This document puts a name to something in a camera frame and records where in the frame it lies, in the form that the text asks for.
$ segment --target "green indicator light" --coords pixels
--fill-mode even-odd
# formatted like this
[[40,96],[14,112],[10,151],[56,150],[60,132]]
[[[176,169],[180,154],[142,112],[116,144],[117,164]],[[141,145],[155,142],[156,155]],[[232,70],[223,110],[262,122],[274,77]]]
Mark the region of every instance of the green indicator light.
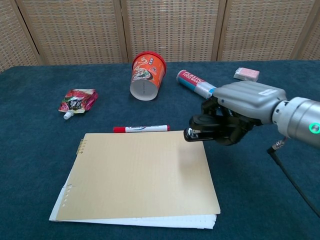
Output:
[[311,123],[309,125],[309,130],[310,132],[312,132],[313,134],[320,134],[320,123]]

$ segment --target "food pouch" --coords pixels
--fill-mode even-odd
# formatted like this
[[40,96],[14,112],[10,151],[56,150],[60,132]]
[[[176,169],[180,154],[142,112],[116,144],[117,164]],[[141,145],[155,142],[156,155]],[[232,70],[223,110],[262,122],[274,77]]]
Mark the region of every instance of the food pouch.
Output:
[[98,94],[95,89],[72,89],[68,91],[62,100],[59,111],[66,113],[64,119],[69,119],[74,114],[81,114],[89,111]]

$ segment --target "notebook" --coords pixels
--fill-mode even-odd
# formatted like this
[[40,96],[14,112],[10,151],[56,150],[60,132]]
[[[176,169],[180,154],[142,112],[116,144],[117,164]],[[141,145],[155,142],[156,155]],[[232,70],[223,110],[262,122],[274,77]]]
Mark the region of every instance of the notebook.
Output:
[[183,131],[87,133],[49,220],[212,229],[219,213],[201,141]]

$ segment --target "blue carpet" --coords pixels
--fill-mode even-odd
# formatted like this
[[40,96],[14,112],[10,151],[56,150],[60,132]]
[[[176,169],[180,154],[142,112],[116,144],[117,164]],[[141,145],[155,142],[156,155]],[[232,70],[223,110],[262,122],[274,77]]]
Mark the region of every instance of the blue carpet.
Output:
[[[158,96],[139,101],[129,92],[131,64],[19,66],[0,74],[0,239],[320,238],[310,210],[266,150],[282,136],[275,125],[253,129],[234,146],[204,143],[221,207],[213,230],[50,222],[49,216],[85,133],[114,126],[188,127],[201,112],[199,95],[176,82],[186,69],[219,87],[237,81],[238,67],[260,71],[258,82],[286,90],[288,99],[320,101],[320,61],[170,62]],[[95,88],[92,109],[65,121],[58,107],[71,88]],[[320,150],[289,140],[278,153],[320,208]]]

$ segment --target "red cup rim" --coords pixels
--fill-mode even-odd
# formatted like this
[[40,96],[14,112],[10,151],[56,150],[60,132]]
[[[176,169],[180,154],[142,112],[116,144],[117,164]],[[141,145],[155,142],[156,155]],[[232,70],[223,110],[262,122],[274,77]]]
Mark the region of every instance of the red cup rim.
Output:
[[164,74],[163,76],[166,75],[166,71],[167,71],[167,64],[166,64],[166,61],[164,60],[164,58],[162,56],[160,56],[160,54],[154,52],[154,51],[143,51],[143,52],[140,52],[133,60],[132,62],[132,68],[134,68],[134,64],[135,64],[135,61],[137,60],[137,58],[141,57],[142,55],[145,55],[145,54],[151,54],[153,56],[156,56],[157,58],[159,58],[161,60],[161,62],[163,63],[164,65]]

